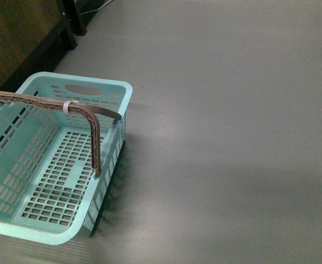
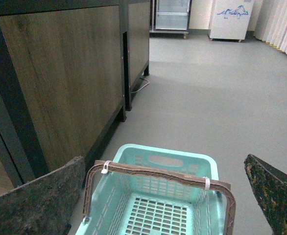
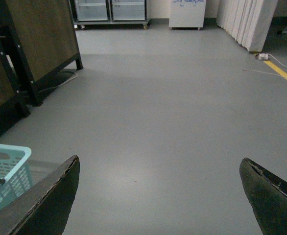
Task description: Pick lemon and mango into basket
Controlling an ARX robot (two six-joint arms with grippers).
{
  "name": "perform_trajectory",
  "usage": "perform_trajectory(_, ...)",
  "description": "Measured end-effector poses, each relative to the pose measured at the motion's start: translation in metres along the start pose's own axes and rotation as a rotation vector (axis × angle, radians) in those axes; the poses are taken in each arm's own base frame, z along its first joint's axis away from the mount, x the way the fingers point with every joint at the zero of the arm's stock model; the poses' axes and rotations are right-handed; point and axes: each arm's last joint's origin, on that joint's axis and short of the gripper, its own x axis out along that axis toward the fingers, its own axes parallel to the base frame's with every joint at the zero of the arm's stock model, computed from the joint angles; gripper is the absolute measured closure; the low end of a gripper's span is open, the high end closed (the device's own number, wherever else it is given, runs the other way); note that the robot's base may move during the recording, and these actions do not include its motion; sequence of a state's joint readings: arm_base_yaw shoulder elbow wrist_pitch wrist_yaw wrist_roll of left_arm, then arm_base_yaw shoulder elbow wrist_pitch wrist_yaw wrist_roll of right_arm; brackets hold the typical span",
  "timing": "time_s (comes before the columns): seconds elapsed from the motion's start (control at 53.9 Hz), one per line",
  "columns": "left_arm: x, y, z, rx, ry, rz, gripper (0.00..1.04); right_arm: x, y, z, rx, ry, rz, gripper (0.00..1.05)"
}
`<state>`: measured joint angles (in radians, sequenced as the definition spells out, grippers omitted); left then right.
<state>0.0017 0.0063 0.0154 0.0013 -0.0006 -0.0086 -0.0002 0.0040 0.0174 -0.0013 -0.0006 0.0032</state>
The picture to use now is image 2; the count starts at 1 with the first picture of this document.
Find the left gripper dark felt right finger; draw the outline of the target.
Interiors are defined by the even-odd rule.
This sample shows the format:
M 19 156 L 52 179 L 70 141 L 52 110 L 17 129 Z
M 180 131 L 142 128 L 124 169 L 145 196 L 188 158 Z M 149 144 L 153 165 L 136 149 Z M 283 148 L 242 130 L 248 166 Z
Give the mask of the left gripper dark felt right finger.
M 253 154 L 244 160 L 244 169 L 274 235 L 287 235 L 287 174 Z

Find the left gripper dark felt left finger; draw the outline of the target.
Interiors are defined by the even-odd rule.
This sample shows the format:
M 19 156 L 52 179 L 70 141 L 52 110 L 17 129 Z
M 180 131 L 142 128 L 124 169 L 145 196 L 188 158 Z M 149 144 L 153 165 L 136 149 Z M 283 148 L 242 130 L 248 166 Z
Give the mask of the left gripper dark felt left finger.
M 0 235 L 66 235 L 85 178 L 84 157 L 0 195 Z

